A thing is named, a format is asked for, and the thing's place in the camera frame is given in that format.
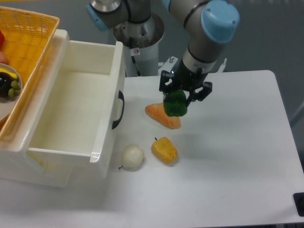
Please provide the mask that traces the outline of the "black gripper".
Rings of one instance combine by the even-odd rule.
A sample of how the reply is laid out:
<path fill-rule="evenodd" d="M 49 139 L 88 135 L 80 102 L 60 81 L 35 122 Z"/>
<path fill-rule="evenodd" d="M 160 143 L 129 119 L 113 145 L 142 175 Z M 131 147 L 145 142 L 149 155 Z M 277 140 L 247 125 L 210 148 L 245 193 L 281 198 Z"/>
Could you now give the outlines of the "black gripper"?
<path fill-rule="evenodd" d="M 161 71 L 159 91 L 163 93 L 163 100 L 167 101 L 170 94 L 177 89 L 182 89 L 189 92 L 189 96 L 186 101 L 188 107 L 191 102 L 204 100 L 211 92 L 213 84 L 211 82 L 204 82 L 208 73 L 203 71 L 201 66 L 195 66 L 194 69 L 190 69 L 186 66 L 182 59 L 174 73 L 168 71 Z"/>

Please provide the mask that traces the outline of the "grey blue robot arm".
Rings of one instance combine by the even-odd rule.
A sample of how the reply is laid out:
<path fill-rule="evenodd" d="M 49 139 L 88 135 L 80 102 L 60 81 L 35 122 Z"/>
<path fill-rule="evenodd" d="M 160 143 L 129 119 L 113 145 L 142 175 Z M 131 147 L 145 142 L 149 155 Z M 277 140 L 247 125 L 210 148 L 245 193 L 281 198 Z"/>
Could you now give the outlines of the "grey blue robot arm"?
<path fill-rule="evenodd" d="M 164 100 L 181 89 L 189 93 L 186 105 L 202 101 L 212 91 L 205 78 L 233 39 L 239 12 L 224 0 L 165 0 L 163 5 L 191 39 L 174 73 L 162 71 L 159 90 Z M 155 45 L 164 34 L 163 22 L 148 0 L 92 0 L 86 10 L 100 31 L 112 29 L 116 40 L 133 53 Z"/>

